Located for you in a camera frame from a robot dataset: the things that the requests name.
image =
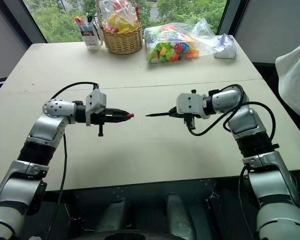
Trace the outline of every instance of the pen holder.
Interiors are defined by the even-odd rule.
[[[137,5],[134,0],[131,0],[132,5],[136,8]],[[126,33],[115,33],[107,31],[103,28],[103,23],[101,19],[101,11],[99,0],[95,1],[96,4],[96,16],[97,19],[95,21],[98,22],[98,25],[101,27],[104,36],[105,46],[109,52],[118,54],[118,55],[126,55],[132,54],[139,49],[142,48],[142,27],[140,22],[138,23],[138,27],[130,32]]]
[[[77,16],[74,18],[74,20],[81,33],[86,48],[89,50],[100,49],[101,43],[98,34],[94,32],[93,22],[91,21],[85,24],[84,20]]]

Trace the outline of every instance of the crumpled paper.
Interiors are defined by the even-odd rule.
[[[215,58],[218,59],[234,59],[237,53],[237,48],[232,35],[223,34],[218,36],[218,43],[214,47]]]

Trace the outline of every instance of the black cable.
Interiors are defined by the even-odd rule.
[[[58,200],[57,200],[56,206],[54,208],[54,212],[53,212],[53,215],[52,215],[51,222],[49,224],[48,231],[47,231],[46,236],[45,236],[46,240],[48,240],[50,238],[51,230],[52,230],[53,225],[55,223],[55,220],[56,220],[56,217],[57,217],[57,213],[58,213],[58,209],[59,209],[59,205],[60,205],[60,202],[61,202],[62,192],[64,190],[64,184],[65,184],[66,173],[67,173],[67,159],[68,159],[66,134],[63,134],[63,145],[64,145],[63,176],[62,176],[60,191],[59,191],[59,195],[58,195]]]
[[[243,218],[244,218],[244,222],[245,222],[246,228],[249,231],[251,239],[253,239],[254,235],[253,235],[253,233],[251,231],[251,228],[250,228],[250,225],[249,225],[249,222],[248,222],[248,219],[247,219],[247,214],[246,214],[244,205],[242,203],[242,198],[241,198],[241,187],[242,187],[241,184],[244,181],[245,170],[246,170],[246,166],[243,166],[243,168],[242,168],[242,170],[240,172],[239,181],[238,181],[238,198],[239,198],[240,208],[241,208],[241,211],[242,211],[242,215],[243,215]]]
[[[237,108],[233,111],[233,113],[231,113],[231,115],[224,121],[224,123],[222,124],[223,126],[223,129],[228,131],[229,133],[231,133],[230,129],[227,128],[227,123],[229,122],[229,120],[238,112],[238,110],[240,109],[239,105],[241,105],[244,101],[244,97],[245,97],[245,91],[244,89],[242,88],[241,85],[239,84],[231,84],[229,86],[226,86],[224,88],[222,88],[220,91],[222,92],[223,90],[227,89],[227,88],[234,88],[234,87],[237,87],[240,89],[240,99],[239,99],[239,103],[237,105]]]
[[[93,85],[93,89],[98,89],[99,88],[99,85],[95,82],[92,82],[92,81],[79,81],[79,82],[72,83],[68,86],[65,86],[60,91],[58,91],[55,95],[53,95],[53,97],[51,99],[55,99],[60,93],[62,93],[64,90],[67,90],[68,88],[71,88],[71,87],[76,86],[76,85],[82,85],[82,84],[91,84],[91,85]]]
[[[275,115],[274,113],[271,111],[271,109],[261,103],[261,102],[257,102],[257,101],[247,101],[247,102],[244,102],[240,105],[237,105],[237,106],[234,106],[233,108],[231,108],[230,110],[228,110],[227,112],[223,113],[220,117],[218,117],[210,126],[208,126],[204,131],[200,132],[200,133],[195,133],[192,131],[191,127],[190,127],[190,124],[187,124],[187,128],[189,130],[189,132],[194,135],[194,136],[202,136],[204,134],[206,134],[207,132],[209,132],[218,122],[220,122],[225,116],[227,116],[229,113],[231,113],[231,111],[235,110],[236,108],[238,107],[241,107],[241,106],[245,106],[245,105],[258,105],[258,106],[261,106],[263,108],[265,108],[268,113],[270,114],[270,117],[271,117],[271,121],[272,121],[272,130],[271,130],[271,134],[270,134],[270,140],[272,140],[275,136],[275,132],[276,132],[276,119],[275,119]]]
[[[76,86],[76,85],[82,85],[82,84],[93,85],[93,90],[99,88],[99,84],[97,84],[95,82],[92,82],[92,81],[79,81],[79,82],[72,83],[68,86],[65,86],[60,91],[58,91],[55,95],[53,95],[51,97],[51,99],[55,99],[59,94],[61,94],[63,91],[67,90],[68,88],[71,88],[71,87]],[[51,230],[53,228],[53,225],[54,225],[56,217],[57,217],[58,209],[59,209],[60,202],[61,202],[62,193],[63,193],[63,190],[64,190],[65,179],[66,179],[68,154],[67,154],[67,140],[66,140],[66,134],[65,133],[63,133],[63,146],[64,146],[64,166],[63,166],[62,181],[61,181],[61,186],[60,186],[60,190],[59,190],[58,200],[57,200],[56,206],[54,208],[52,219],[51,219],[51,222],[49,224],[47,234],[46,234],[46,237],[45,237],[46,240],[48,240],[50,238]]]

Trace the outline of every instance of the gray wall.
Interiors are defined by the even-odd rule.
[[[274,63],[300,45],[300,0],[250,0],[235,39],[252,62]]]
[[[0,14],[0,78],[9,76],[26,50],[27,47]]]
[[[224,15],[222,25],[220,27],[219,35],[227,34],[230,30],[232,21],[236,15],[238,6],[241,0],[230,0],[228,3],[227,10]]]

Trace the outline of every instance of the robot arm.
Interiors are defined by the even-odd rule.
[[[279,146],[272,144],[257,112],[247,105],[248,101],[241,86],[213,90],[209,96],[196,94],[192,90],[177,97],[176,112],[173,108],[167,114],[150,116],[184,118],[188,130],[200,136],[203,134],[192,131],[195,129],[195,117],[207,119],[210,115],[227,112],[229,117],[236,111],[228,126],[241,151],[249,183],[259,203],[256,226],[259,239],[300,240],[298,190],[279,152],[275,151]]]
[[[50,99],[33,125],[17,160],[11,163],[0,184],[0,239],[18,237],[26,215],[39,210],[47,184],[42,181],[68,124],[119,123],[133,117],[126,111],[106,108],[106,95],[94,89],[81,101]]]

